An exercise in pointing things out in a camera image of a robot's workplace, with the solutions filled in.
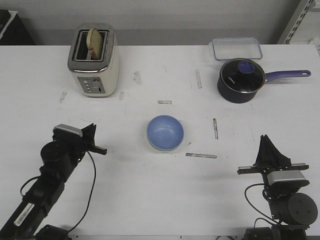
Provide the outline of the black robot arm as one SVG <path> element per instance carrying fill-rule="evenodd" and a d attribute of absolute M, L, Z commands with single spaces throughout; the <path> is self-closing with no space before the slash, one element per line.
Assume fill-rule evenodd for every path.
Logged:
<path fill-rule="evenodd" d="M 246 229 L 245 240 L 306 240 L 306 230 L 318 218 L 315 201 L 299 190 L 309 185 L 302 174 L 309 165 L 292 163 L 272 143 L 261 135 L 255 163 L 239 167 L 237 173 L 261 174 L 262 196 L 267 201 L 271 216 L 262 214 L 261 220 L 269 227 Z"/>
<path fill-rule="evenodd" d="M 38 229 L 58 201 L 65 183 L 87 152 L 106 155 L 96 146 L 96 125 L 82 129 L 65 124 L 53 128 L 52 141 L 40 151 L 43 165 L 35 183 L 0 230 L 2 240 L 68 240 L 69 230 L 47 224 Z"/>

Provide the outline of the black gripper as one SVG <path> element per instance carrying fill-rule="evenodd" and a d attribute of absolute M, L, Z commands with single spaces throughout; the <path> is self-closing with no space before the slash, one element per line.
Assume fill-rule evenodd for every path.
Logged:
<path fill-rule="evenodd" d="M 306 163 L 291 163 L 291 159 L 283 155 L 265 134 L 260 136 L 255 163 L 251 166 L 240 166 L 237 173 L 268 175 L 271 172 L 304 171 L 308 168 Z"/>
<path fill-rule="evenodd" d="M 61 141 L 67 146 L 71 160 L 82 160 L 86 152 L 106 155 L 107 149 L 95 145 L 97 126 L 94 123 L 82 128 L 82 137 L 75 134 L 54 134 L 54 141 Z"/>

